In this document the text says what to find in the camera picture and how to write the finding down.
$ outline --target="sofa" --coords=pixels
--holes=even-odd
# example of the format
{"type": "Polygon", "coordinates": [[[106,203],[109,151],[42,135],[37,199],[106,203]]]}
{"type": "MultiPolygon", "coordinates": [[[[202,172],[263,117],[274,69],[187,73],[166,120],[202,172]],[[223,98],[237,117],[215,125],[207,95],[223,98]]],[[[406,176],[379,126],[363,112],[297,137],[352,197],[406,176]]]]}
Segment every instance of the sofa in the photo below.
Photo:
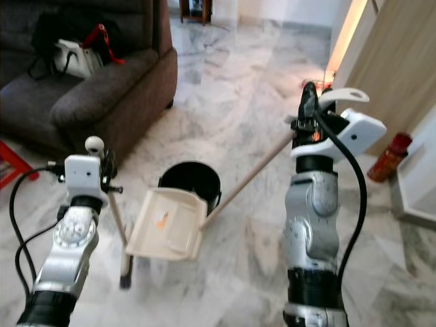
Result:
{"type": "Polygon", "coordinates": [[[172,105],[177,53],[167,0],[5,0],[0,27],[0,132],[53,159],[84,153],[84,141],[96,135],[120,162],[172,105]],[[131,46],[124,65],[110,63],[86,80],[28,75],[38,18],[65,4],[92,8],[118,25],[131,46]]]}

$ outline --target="white bag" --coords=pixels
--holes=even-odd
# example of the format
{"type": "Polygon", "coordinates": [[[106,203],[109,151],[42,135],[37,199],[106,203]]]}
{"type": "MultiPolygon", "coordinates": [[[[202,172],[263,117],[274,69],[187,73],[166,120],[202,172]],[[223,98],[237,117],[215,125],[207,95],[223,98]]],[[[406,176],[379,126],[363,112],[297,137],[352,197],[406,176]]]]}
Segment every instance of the white bag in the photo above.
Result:
{"type": "Polygon", "coordinates": [[[93,51],[92,48],[83,49],[76,42],[62,39],[58,40],[56,47],[60,51],[56,52],[53,60],[60,72],[88,78],[103,67],[100,55],[93,51]]]}

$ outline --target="dustpan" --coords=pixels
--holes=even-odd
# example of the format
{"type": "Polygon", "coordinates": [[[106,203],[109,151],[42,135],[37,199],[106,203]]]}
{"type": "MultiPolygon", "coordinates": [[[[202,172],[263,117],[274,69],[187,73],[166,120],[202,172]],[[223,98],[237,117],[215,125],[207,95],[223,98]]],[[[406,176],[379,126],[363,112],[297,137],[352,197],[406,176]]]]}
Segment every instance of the dustpan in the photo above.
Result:
{"type": "Polygon", "coordinates": [[[194,193],[165,187],[148,190],[126,253],[172,261],[195,260],[206,227],[293,137],[292,131],[287,132],[209,215],[206,201],[194,193]]]}

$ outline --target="marble floor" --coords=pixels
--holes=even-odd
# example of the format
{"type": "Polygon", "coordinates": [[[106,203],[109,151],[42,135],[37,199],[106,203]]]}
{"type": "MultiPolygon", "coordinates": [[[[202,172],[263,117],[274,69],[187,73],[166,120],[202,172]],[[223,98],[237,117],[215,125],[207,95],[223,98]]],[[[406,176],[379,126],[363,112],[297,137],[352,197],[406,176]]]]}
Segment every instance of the marble floor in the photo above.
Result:
{"type": "MultiPolygon", "coordinates": [[[[210,164],[223,196],[289,128],[301,82],[320,79],[329,31],[274,22],[217,27],[172,19],[179,77],[174,107],[150,128],[119,168],[124,219],[136,219],[146,190],[183,160],[210,164]]],[[[15,144],[37,166],[48,158],[15,144]]],[[[121,242],[102,211],[99,244],[70,326],[283,326],[287,278],[279,243],[284,196],[294,173],[289,147],[237,196],[205,233],[196,262],[135,259],[132,287],[119,289],[121,242]]],[[[361,156],[367,170],[374,158],[361,156]]],[[[341,255],[358,214],[357,182],[341,162],[341,255]]],[[[387,184],[370,181],[362,234],[345,271],[343,297],[351,327],[436,326],[436,233],[396,221],[387,184]]],[[[13,326],[24,305],[13,257],[18,242],[8,219],[12,186],[0,195],[0,326],[13,326]]],[[[16,199],[23,234],[55,219],[65,188],[51,176],[25,183],[16,199]]],[[[40,266],[47,234],[31,245],[40,266]]]]}

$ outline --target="black bucket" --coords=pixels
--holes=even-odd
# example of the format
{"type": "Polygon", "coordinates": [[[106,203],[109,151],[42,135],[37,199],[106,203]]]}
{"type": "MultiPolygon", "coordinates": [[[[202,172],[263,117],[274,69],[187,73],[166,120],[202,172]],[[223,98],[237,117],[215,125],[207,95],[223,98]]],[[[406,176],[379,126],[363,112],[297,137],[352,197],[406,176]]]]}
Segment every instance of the black bucket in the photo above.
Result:
{"type": "Polygon", "coordinates": [[[197,161],[185,161],[172,166],[159,179],[159,187],[173,187],[196,193],[207,202],[208,214],[221,199],[218,174],[210,166],[197,161]]]}

